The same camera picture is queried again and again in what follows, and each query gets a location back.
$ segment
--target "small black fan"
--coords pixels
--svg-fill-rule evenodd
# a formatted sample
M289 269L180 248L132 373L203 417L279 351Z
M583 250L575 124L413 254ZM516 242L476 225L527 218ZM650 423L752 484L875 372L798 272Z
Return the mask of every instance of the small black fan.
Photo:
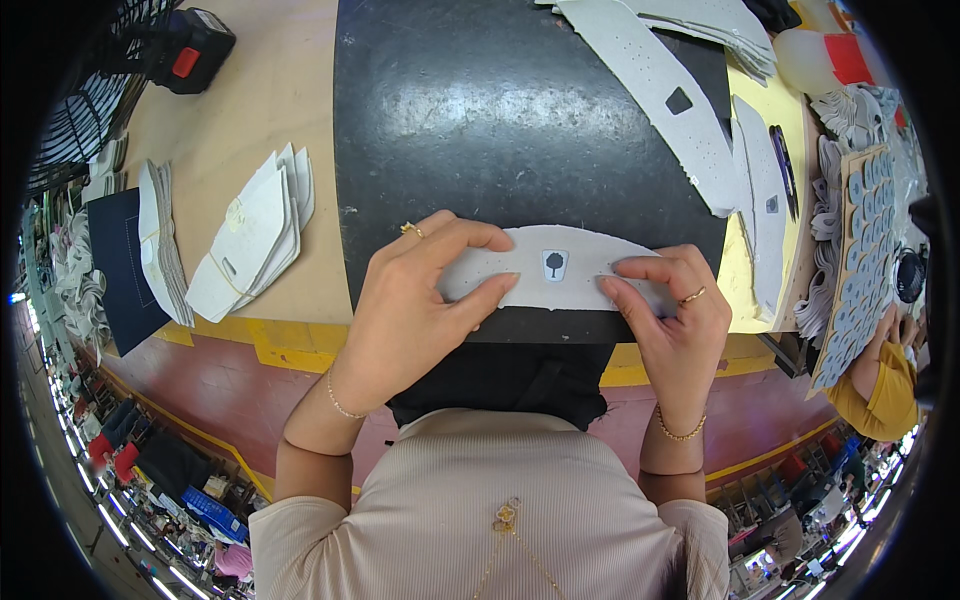
M900 251L897 267L897 296L907 304L912 304L920 297L926 280L924 262L911 248Z
M124 0L81 56L27 179L27 197L86 173L86 164L122 130L148 81L200 93L236 37L211 12L177 11L182 0Z

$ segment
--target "black work table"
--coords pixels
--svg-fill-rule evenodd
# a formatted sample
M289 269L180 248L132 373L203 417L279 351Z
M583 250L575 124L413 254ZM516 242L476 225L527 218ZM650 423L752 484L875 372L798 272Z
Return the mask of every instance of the black work table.
M657 32L730 132L723 48ZM528 0L340 2L337 203L350 298L397 227L440 208L504 228L561 224L659 248L692 243L716 275L710 215L630 93L549 8ZM632 341L611 311L507 307L469 338Z

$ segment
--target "gold necklace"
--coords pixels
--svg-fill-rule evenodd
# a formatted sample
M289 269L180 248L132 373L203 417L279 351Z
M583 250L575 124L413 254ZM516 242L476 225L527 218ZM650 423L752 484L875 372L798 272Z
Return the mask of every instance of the gold necklace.
M496 512L496 520L493 522L493 530L497 534L496 546L493 548L493 553L487 561L487 568L484 570L483 577L480 579L480 585L477 586L476 591L473 593L473 600L479 598L480 593L483 592L486 587L490 572L493 569L493 562L503 547L503 541L506 540L508 536L520 544L523 551L533 560L537 569L540 570L540 573L546 577L546 580L553 587L554 591L557 592L557 595L560 596L562 600L566 600L566 596L564 596L564 593L560 590L560 586L557 585L557 581L553 578L553 575L550 574L550 571L546 570L546 567L543 566L543 563L540 562L537 555L533 553L527 545L527 542L516 532L516 514L519 512L521 504L519 498L510 498L510 500L505 502Z

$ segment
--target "factory floor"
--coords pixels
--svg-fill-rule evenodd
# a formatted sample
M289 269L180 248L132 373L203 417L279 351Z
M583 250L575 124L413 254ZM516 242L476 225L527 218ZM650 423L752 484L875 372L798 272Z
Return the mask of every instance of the factory floor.
M232 453L269 489L283 423L332 360L332 354L317 348L336 346L332 338L342 339L339 330L328 330L324 340L323 331L304 326L313 334L308 336L312 346L305 349L289 325L236 319L186 332L171 325L123 358L106 355L102 373L153 405L188 436L228 458ZM199 334L201 330L215 337ZM652 389L643 385L645 372L635 348L618 347L614 353L601 385L610 412L589 430L613 448L633 475L655 404ZM708 486L777 460L835 420L836 412L823 394L804 400L807 376L789 379L768 354L754 336L732 335L728 340L708 402ZM370 415L353 452L354 486L362 487L387 450L385 443L395 438L389 409Z

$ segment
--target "red label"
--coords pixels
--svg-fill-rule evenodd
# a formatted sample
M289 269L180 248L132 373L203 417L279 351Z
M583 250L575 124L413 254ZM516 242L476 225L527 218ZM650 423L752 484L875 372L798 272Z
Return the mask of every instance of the red label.
M174 75L186 79L190 75L190 71L193 70L193 65L197 64L197 59L200 57L200 51L194 50L193 48L186 47L180 50L180 55L177 57L177 61L174 62L174 67L170 69L174 72Z
M827 54L833 62L833 75L841 84L873 85L874 78L860 54L860 45L854 34L824 34Z

